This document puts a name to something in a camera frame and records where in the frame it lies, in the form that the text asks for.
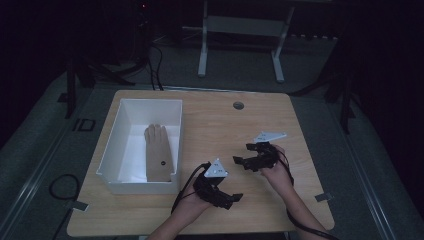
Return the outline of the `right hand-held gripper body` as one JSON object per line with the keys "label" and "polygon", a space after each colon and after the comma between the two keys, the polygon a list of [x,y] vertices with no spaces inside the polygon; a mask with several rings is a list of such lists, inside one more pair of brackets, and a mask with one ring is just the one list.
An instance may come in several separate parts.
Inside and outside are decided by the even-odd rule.
{"label": "right hand-held gripper body", "polygon": [[272,168],[279,159],[277,149],[271,144],[271,141],[286,137],[285,132],[266,132],[261,131],[258,136],[254,138],[254,142],[258,145],[257,155],[255,157],[247,158],[244,166],[245,170],[252,170],[254,172],[261,168]]}

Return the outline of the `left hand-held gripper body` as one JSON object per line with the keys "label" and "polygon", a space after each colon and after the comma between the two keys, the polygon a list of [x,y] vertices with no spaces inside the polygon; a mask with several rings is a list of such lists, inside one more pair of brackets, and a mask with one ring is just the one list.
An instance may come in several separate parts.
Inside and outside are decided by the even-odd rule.
{"label": "left hand-held gripper body", "polygon": [[193,184],[194,190],[202,200],[222,208],[222,204],[230,202],[232,196],[222,192],[218,187],[227,176],[228,172],[217,158],[213,162],[208,162],[205,170],[197,176]]}

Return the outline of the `beige glove with dark dot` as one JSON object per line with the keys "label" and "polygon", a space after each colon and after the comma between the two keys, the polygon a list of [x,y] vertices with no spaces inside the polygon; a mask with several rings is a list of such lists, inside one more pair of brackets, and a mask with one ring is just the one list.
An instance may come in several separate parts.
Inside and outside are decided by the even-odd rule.
{"label": "beige glove with dark dot", "polygon": [[147,181],[170,182],[173,161],[166,128],[158,124],[151,124],[146,128],[144,136]]}

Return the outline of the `white rectangular box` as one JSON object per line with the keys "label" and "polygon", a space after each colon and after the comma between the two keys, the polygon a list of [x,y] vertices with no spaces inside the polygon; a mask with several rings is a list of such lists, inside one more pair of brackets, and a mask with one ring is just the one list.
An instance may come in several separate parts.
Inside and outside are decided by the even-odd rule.
{"label": "white rectangular box", "polygon": [[[151,124],[166,128],[173,171],[168,181],[147,178],[144,132]],[[176,194],[180,189],[183,102],[175,99],[119,101],[96,174],[113,194]]]}

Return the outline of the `person's left hand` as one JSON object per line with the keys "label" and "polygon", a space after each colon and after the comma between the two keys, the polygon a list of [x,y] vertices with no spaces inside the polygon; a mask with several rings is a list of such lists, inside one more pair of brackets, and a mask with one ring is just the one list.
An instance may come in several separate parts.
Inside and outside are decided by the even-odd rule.
{"label": "person's left hand", "polygon": [[202,200],[194,188],[189,186],[183,192],[183,197],[172,212],[172,216],[180,222],[192,223],[209,207],[211,204]]}

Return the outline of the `person's right hand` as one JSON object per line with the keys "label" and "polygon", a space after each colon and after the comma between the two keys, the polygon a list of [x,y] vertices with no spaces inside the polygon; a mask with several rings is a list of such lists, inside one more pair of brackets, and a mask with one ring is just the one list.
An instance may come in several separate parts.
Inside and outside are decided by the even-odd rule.
{"label": "person's right hand", "polygon": [[294,195],[295,190],[289,171],[289,162],[285,156],[285,150],[278,145],[275,145],[275,148],[277,149],[279,159],[272,168],[262,168],[260,172],[280,197],[286,200]]}

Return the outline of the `black tripod stand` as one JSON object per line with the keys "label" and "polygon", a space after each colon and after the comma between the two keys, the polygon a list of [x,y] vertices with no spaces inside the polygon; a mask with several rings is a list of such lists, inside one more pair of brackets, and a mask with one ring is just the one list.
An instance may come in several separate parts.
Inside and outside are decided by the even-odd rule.
{"label": "black tripod stand", "polygon": [[95,84],[95,80],[90,73],[91,67],[114,82],[121,85],[133,86],[133,83],[124,80],[117,73],[108,70],[106,67],[87,56],[70,57],[66,63],[66,92],[62,93],[58,99],[59,102],[65,103],[67,106],[66,119],[69,119],[76,109],[76,77],[79,77],[83,86],[93,87]]}
{"label": "black tripod stand", "polygon": [[337,72],[335,70],[323,69],[318,79],[306,87],[290,93],[290,96],[303,96],[324,85],[328,88],[324,94],[327,103],[335,103],[341,99],[340,126],[345,134],[349,134],[349,119],[355,115],[350,107],[352,97],[353,74],[349,71]]}

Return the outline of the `white metal stand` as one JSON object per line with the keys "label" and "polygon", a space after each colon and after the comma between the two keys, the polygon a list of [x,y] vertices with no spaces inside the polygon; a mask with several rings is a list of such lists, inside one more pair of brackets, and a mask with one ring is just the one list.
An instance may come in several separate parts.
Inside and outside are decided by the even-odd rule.
{"label": "white metal stand", "polygon": [[285,14],[284,20],[267,20],[257,18],[241,18],[220,15],[210,15],[208,5],[210,0],[200,0],[202,2],[202,26],[201,31],[201,49],[198,63],[197,75],[206,76],[208,60],[208,34],[229,33],[252,36],[277,37],[279,42],[270,52],[274,74],[278,83],[285,81],[280,55],[283,45],[288,36],[288,30],[294,15],[295,7],[290,6]]}

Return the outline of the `dark equipment tower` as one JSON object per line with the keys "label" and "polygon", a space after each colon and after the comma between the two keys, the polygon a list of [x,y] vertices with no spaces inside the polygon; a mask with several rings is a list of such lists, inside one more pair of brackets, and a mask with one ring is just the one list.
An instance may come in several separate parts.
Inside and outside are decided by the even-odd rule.
{"label": "dark equipment tower", "polygon": [[151,0],[132,0],[136,62],[146,64],[149,58],[153,33],[154,6]]}

